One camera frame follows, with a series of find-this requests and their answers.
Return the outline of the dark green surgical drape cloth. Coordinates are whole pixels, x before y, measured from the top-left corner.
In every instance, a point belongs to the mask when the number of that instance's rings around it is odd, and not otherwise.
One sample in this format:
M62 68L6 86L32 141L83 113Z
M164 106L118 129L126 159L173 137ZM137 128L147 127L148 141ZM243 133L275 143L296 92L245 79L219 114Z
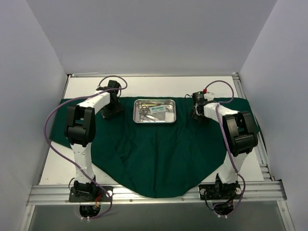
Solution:
M176 121L138 124L134 97L122 97L124 110L110 119L96 115L93 164L116 182L151 198L181 196L198 185L226 157L218 122L190 116L192 99L175 98Z

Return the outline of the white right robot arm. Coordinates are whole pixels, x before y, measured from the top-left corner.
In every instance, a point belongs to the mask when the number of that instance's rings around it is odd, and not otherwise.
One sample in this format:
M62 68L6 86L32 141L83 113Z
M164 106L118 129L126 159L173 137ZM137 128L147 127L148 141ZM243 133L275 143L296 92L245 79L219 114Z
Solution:
M248 154L258 144L253 115L248 111L229 109L206 96L205 91L193 93L192 100L191 116L218 122L227 149L223 165L216 175L215 196L223 199L232 193L240 194L239 172Z

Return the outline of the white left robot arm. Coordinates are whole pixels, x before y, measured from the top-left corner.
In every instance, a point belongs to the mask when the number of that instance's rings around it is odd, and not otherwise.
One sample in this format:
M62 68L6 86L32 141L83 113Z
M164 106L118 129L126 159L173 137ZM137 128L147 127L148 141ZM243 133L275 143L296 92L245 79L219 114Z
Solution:
M123 111L118 95L121 85L109 80L106 87L98 86L94 97L88 97L77 105L68 106L64 135L74 153L77 164L73 189L86 202L97 196L98 186L93 182L95 174L92 168L91 145L96 135L96 115L111 117Z

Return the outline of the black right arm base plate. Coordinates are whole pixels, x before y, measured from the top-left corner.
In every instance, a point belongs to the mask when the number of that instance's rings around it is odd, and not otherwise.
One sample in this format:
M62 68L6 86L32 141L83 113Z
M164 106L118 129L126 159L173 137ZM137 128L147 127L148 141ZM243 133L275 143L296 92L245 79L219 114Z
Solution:
M239 199L242 190L240 186L231 186L227 189L219 189L214 184L198 185L201 200L231 200Z

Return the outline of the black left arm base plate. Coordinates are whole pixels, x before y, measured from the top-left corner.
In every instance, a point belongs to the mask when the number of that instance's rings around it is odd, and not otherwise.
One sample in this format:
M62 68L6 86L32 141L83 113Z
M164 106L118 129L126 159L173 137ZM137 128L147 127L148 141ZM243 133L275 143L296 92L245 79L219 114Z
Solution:
M68 201L72 203L85 203L85 202L111 202L111 193L113 192L112 186L103 186L107 193L99 187L96 187L93 192L77 191L75 188L70 189Z

